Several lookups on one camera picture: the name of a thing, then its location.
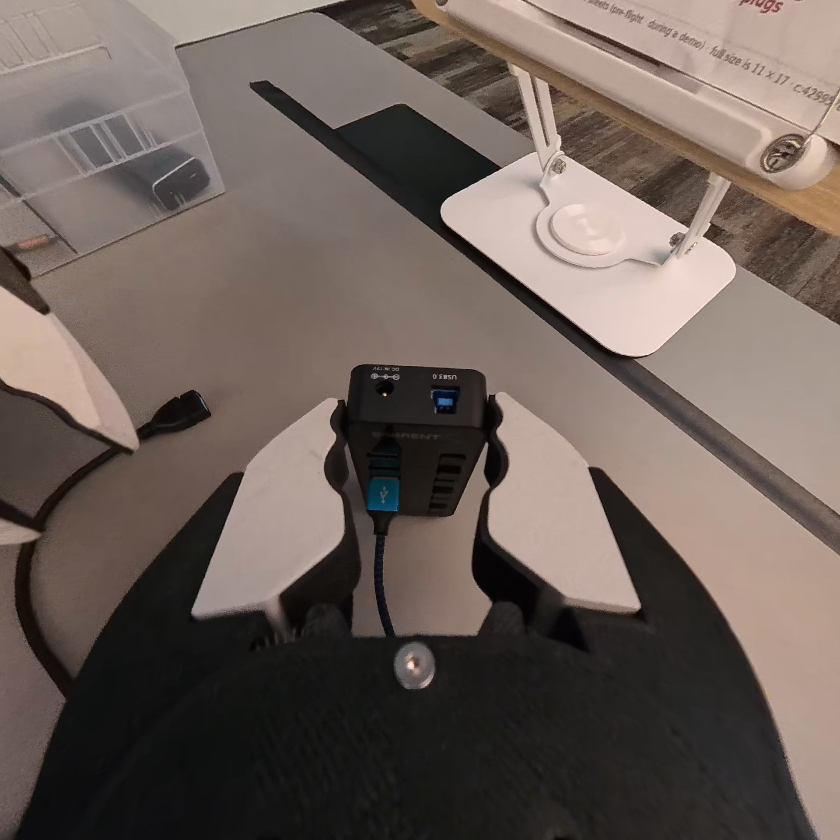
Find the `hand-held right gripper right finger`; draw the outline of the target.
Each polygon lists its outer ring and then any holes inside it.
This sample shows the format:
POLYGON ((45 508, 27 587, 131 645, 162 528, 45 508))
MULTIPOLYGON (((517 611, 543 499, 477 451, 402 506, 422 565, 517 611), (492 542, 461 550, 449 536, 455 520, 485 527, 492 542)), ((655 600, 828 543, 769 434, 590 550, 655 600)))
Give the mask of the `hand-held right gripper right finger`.
POLYGON ((488 403, 485 478, 472 573, 493 603, 552 636, 583 608, 635 616, 642 605, 588 463, 507 393, 488 403))

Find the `clear plastic bin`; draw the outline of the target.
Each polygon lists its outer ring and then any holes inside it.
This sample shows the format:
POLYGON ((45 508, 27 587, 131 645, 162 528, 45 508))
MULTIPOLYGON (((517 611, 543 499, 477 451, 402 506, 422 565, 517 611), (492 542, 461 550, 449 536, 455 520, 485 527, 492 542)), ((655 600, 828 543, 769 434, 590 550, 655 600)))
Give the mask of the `clear plastic bin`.
POLYGON ((173 37, 129 2, 1 2, 1 244, 33 277, 224 191, 173 37), (85 98, 136 110, 202 161, 209 187, 175 212, 76 162, 45 125, 85 98))

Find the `black hub silver rim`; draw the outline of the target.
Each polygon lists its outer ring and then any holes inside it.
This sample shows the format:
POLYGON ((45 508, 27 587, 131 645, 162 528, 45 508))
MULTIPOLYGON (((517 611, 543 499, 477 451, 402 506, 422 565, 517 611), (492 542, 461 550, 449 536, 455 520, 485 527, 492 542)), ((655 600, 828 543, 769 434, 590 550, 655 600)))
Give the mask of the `black hub silver rim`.
POLYGON ((211 183, 195 154, 147 128, 136 110, 110 110, 76 98, 49 111, 45 126, 76 162, 159 210, 181 209, 211 183))

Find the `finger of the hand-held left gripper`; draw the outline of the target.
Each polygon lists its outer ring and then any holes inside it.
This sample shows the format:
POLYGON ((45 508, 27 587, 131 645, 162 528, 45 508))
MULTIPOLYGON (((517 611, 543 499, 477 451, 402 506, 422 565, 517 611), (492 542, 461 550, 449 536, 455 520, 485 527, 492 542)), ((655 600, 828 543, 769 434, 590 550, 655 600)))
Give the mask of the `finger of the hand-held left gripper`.
POLYGON ((51 312, 1 290, 2 390, 34 401, 66 425, 132 453, 140 446, 119 394, 51 312))
POLYGON ((38 540, 46 527, 46 515, 34 516, 14 506, 1 506, 1 544, 21 545, 38 540))

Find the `black usb hub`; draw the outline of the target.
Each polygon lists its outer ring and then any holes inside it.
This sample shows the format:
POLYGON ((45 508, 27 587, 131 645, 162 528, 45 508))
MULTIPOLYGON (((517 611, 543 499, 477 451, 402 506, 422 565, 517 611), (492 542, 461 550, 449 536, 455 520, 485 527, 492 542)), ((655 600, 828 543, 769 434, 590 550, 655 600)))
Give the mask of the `black usb hub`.
POLYGON ((360 364, 344 434, 366 507, 373 476, 401 482, 397 515, 453 515, 487 440, 487 381, 471 369, 360 364))

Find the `white stand base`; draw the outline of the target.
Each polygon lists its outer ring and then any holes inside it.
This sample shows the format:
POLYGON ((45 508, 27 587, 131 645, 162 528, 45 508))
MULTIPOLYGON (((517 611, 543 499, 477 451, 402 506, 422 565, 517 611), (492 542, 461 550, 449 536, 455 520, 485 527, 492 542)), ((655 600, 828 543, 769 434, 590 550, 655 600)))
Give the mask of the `white stand base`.
POLYGON ((535 151, 444 201, 451 231, 604 349, 652 354, 736 274, 706 232, 730 181, 709 174, 688 227, 574 161, 546 81, 508 66, 535 151))

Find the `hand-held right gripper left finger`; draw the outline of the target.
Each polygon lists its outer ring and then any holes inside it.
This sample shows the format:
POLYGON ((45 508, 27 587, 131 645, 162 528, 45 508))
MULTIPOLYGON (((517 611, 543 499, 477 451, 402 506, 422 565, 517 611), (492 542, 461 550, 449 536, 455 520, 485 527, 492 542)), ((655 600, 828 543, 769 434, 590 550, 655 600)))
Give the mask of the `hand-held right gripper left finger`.
POLYGON ((331 604, 349 625, 361 578, 350 500, 343 400, 328 398, 284 429, 245 468, 192 618, 262 613, 281 637, 331 604))

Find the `dark cable light-blue plugs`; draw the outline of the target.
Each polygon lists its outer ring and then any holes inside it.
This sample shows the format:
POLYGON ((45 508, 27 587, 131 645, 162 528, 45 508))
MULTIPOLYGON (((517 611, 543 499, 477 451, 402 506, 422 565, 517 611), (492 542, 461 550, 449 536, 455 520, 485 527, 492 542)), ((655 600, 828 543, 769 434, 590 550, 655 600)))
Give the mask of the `dark cable light-blue plugs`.
POLYGON ((374 529, 374 598, 382 629, 386 637, 395 636, 385 593, 385 542, 392 521, 400 509, 401 482, 393 476, 373 476, 366 494, 366 510, 374 529))

